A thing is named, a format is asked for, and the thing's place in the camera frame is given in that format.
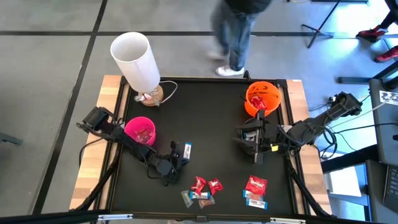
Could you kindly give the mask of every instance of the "person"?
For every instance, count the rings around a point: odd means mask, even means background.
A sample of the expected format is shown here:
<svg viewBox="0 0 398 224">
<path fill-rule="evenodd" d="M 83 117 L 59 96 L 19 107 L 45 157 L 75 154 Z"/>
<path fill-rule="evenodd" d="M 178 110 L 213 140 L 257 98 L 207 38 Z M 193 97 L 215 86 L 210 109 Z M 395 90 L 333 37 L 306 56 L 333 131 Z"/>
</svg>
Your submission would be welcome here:
<svg viewBox="0 0 398 224">
<path fill-rule="evenodd" d="M 375 43 L 378 41 L 378 37 L 381 35 L 384 35 L 386 32 L 388 32 L 388 27 L 396 22 L 398 18 L 396 17 L 395 13 L 393 11 L 390 11 L 386 18 L 381 22 L 380 25 L 376 26 L 373 29 L 370 30 L 363 30 L 357 34 L 357 37 L 362 37 L 367 41 L 370 41 L 372 43 Z M 387 51 L 384 54 L 381 54 L 377 56 L 374 61 L 375 62 L 386 62 L 390 59 L 398 57 L 398 46 L 395 46 L 391 48 L 389 51 Z"/>
<path fill-rule="evenodd" d="M 216 69 L 221 76 L 241 75 L 249 48 L 254 21 L 271 0 L 221 0 L 211 15 L 219 51 L 210 52 L 213 60 L 227 60 L 229 64 Z"/>
</svg>

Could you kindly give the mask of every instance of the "pink bowl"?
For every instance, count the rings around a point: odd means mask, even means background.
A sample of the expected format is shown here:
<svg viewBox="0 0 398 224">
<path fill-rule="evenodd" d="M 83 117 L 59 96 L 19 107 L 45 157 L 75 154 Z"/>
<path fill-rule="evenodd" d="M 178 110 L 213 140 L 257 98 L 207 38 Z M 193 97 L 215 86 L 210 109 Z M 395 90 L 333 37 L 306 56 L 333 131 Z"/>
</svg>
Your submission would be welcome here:
<svg viewBox="0 0 398 224">
<path fill-rule="evenodd" d="M 148 130 L 152 135 L 147 142 L 141 142 L 139 138 L 139 133 Z M 156 138 L 155 132 L 155 124 L 146 117 L 136 117 L 130 120 L 126 127 L 124 128 L 124 132 L 133 138 L 137 142 L 141 142 L 143 144 L 147 144 L 149 146 L 153 145 Z"/>
</svg>

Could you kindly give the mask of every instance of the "floor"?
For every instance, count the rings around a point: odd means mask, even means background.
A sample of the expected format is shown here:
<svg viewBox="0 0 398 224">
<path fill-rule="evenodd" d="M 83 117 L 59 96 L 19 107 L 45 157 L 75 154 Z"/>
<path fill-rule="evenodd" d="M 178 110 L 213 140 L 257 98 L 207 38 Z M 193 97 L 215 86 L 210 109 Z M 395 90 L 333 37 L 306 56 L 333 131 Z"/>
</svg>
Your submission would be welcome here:
<svg viewBox="0 0 398 224">
<path fill-rule="evenodd" d="M 75 123 L 95 105 L 103 75 L 121 74 L 109 53 L 117 35 L 132 30 L 147 34 L 163 76 L 215 77 L 218 64 L 205 54 L 215 47 L 208 31 L 216 2 L 0 1 L 0 131 L 24 140 L 21 146 L 0 144 L 0 202 L 7 205 L 0 208 L 0 216 L 31 212 L 54 142 L 63 138 L 61 147 L 55 147 L 60 156 L 43 212 L 68 210 L 78 152 L 87 136 Z M 325 2 L 273 0 L 254 28 L 260 35 L 251 40 L 246 66 L 251 76 L 303 80 L 310 108 L 341 91 L 366 96 L 366 85 L 339 85 L 336 78 L 372 77 L 392 63 L 374 63 L 373 58 L 398 41 L 370 44 L 354 38 L 359 30 L 379 24 L 387 7 L 378 0 L 341 3 L 323 28 L 336 38 L 319 38 L 307 49 L 310 38 L 300 35 L 310 31 L 300 25 L 319 26 L 332 7 Z M 395 30 L 398 27 L 392 25 L 391 33 Z M 363 110 L 370 108 L 365 101 Z M 349 127 L 371 122 L 368 114 Z M 372 129 L 346 133 L 346 138 L 356 149 L 376 142 Z M 322 139 L 317 144 L 326 146 Z M 340 138 L 339 151 L 350 152 Z"/>
</svg>

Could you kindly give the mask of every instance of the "sneaker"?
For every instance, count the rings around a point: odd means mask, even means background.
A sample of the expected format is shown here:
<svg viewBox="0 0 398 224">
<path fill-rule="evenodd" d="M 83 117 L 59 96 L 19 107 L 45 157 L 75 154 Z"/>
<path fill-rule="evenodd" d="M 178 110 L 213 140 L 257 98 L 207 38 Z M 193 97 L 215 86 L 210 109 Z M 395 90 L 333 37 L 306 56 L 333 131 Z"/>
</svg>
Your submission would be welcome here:
<svg viewBox="0 0 398 224">
<path fill-rule="evenodd" d="M 222 61 L 225 61 L 225 60 L 228 60 L 229 54 L 222 54 L 222 53 L 220 53 L 220 52 L 212 51 L 212 52 L 208 52 L 208 53 L 207 53 L 207 57 L 209 57 L 209 58 L 212 59 L 212 60 L 222 60 Z"/>
<path fill-rule="evenodd" d="M 395 46 L 393 48 L 391 48 L 389 51 L 387 51 L 386 53 L 377 56 L 374 61 L 375 62 L 386 62 L 392 58 L 396 58 L 398 57 L 398 46 Z"/>
<path fill-rule="evenodd" d="M 230 69 L 229 65 L 225 65 L 216 69 L 216 74 L 224 77 L 231 75 L 242 75 L 243 73 L 244 73 L 244 68 L 240 69 L 239 71 L 234 71 Z"/>
<path fill-rule="evenodd" d="M 359 32 L 356 36 L 362 37 L 365 40 L 375 43 L 376 41 L 378 41 L 378 37 L 380 37 L 381 35 L 384 35 L 385 33 L 386 33 L 385 30 L 382 30 L 382 29 L 380 29 L 379 26 L 377 26 L 374 29 L 363 30 L 363 31 Z"/>
</svg>

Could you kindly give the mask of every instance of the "lamp base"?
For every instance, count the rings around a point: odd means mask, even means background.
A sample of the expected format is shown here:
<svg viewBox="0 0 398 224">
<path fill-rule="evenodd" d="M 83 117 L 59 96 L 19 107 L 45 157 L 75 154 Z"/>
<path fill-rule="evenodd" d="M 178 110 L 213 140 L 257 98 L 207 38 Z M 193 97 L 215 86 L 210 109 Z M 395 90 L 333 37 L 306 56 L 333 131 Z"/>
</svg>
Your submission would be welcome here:
<svg viewBox="0 0 398 224">
<path fill-rule="evenodd" d="M 141 103 L 145 106 L 156 106 L 155 100 L 158 102 L 161 102 L 163 100 L 163 88 L 160 85 L 157 85 L 156 87 L 157 94 L 152 96 L 152 99 L 150 100 L 143 100 Z"/>
</svg>

